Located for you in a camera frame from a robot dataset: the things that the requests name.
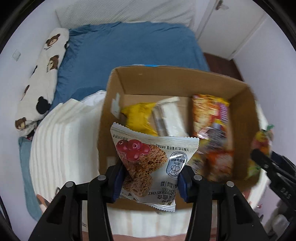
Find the green fruit candy bag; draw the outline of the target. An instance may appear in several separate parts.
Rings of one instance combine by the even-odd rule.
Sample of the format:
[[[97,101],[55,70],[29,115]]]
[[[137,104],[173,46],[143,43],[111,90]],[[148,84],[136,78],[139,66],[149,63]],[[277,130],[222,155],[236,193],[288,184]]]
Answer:
[[[274,125],[268,125],[267,128],[259,130],[255,137],[252,140],[251,143],[251,151],[255,149],[259,149],[262,153],[264,153],[266,156],[271,156],[272,151],[272,143],[273,143],[273,128]],[[245,180],[248,180],[250,177],[254,176],[259,172],[261,167],[253,160],[248,160],[248,170],[247,170],[247,176]]]

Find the cranberry oat cookie packet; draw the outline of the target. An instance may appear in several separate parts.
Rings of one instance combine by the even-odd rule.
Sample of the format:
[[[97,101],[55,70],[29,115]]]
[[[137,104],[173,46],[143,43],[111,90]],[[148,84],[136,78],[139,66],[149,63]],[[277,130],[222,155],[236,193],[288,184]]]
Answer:
[[[178,177],[199,138],[158,137],[113,123],[110,133],[128,175],[120,195],[163,211],[176,209]]]

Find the large noodle snack bag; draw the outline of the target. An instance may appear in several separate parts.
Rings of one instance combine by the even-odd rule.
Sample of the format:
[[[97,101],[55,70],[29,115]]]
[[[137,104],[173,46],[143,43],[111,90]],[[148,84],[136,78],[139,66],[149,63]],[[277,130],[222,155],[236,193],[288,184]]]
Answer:
[[[232,151],[229,138],[229,102],[221,97],[196,94],[193,103],[193,136],[200,139],[198,152]]]

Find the white wafer packet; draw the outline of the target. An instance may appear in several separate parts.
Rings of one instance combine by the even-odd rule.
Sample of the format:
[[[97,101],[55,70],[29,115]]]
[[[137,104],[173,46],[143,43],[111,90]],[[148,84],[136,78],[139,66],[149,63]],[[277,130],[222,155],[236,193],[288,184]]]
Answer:
[[[177,103],[177,96],[160,100],[152,110],[157,133],[161,137],[188,137]]]

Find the yellow snack bag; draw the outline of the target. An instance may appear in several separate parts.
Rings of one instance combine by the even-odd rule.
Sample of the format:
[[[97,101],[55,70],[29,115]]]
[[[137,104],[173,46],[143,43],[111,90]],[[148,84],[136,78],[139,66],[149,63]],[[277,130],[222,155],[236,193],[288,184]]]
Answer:
[[[140,102],[124,107],[121,113],[126,117],[125,126],[139,133],[158,136],[149,122],[155,105],[155,102]]]

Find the orange panda snack bag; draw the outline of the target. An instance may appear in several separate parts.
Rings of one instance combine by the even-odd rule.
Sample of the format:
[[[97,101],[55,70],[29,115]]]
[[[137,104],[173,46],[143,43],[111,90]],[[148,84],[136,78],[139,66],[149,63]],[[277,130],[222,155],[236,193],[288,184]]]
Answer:
[[[232,177],[233,151],[196,152],[187,163],[195,174],[211,182],[223,182]]]

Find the striped pink cat blanket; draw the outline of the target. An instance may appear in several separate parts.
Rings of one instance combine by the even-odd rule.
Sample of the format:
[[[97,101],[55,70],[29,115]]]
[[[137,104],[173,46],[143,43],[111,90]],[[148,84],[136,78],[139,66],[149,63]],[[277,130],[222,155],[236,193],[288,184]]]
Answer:
[[[114,142],[107,145],[112,155],[100,158],[97,146],[105,143],[99,129],[104,119],[102,113],[105,91],[97,92],[77,101],[70,99],[57,105],[40,123],[33,137],[30,151],[30,175],[41,209],[46,201],[52,201],[67,181],[83,184],[101,174],[99,166],[111,166],[119,158]],[[155,102],[170,98],[164,96],[132,96],[126,106],[140,102]],[[189,114],[192,100],[179,97],[177,103],[184,121],[191,121]],[[157,132],[153,115],[149,117],[152,128]],[[108,209],[111,230],[116,240],[147,238],[155,240],[181,240],[188,228],[189,209],[176,208],[163,211],[144,203],[137,203],[120,195],[116,207]]]

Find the white bear print pillow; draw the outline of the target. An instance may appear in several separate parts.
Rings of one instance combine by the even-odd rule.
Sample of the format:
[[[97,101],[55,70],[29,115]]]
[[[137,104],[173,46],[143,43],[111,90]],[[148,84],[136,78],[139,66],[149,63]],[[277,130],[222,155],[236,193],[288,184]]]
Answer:
[[[58,69],[69,41],[69,30],[55,28],[43,45],[36,66],[18,103],[15,127],[28,136],[49,112],[56,90]]]

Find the white door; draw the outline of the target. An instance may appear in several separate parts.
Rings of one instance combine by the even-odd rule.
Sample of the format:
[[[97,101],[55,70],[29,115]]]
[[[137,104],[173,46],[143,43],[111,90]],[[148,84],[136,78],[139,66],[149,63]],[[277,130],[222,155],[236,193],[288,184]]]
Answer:
[[[231,60],[266,17],[254,1],[210,1],[196,31],[204,53]]]

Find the blue bed sheet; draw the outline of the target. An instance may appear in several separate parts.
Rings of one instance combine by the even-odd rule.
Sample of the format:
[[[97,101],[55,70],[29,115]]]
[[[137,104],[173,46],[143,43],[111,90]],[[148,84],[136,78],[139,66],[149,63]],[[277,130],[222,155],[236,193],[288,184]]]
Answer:
[[[69,31],[51,104],[106,90],[111,71],[120,66],[166,65],[209,71],[194,33],[168,23],[84,25]]]

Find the grey dotted pillow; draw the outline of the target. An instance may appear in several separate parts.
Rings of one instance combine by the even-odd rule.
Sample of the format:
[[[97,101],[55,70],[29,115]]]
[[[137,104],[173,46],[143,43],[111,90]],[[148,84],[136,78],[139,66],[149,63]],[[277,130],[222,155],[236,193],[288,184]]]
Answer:
[[[76,1],[56,9],[63,28],[123,22],[183,24],[188,27],[194,1]]]

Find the wall socket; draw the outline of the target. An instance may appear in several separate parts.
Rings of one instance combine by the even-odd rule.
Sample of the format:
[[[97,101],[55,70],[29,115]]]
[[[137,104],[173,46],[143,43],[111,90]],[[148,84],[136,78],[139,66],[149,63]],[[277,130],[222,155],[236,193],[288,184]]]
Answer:
[[[21,56],[21,52],[20,52],[18,49],[16,49],[16,50],[14,51],[14,53],[12,54],[12,58],[13,58],[16,62],[19,60],[20,56]]]

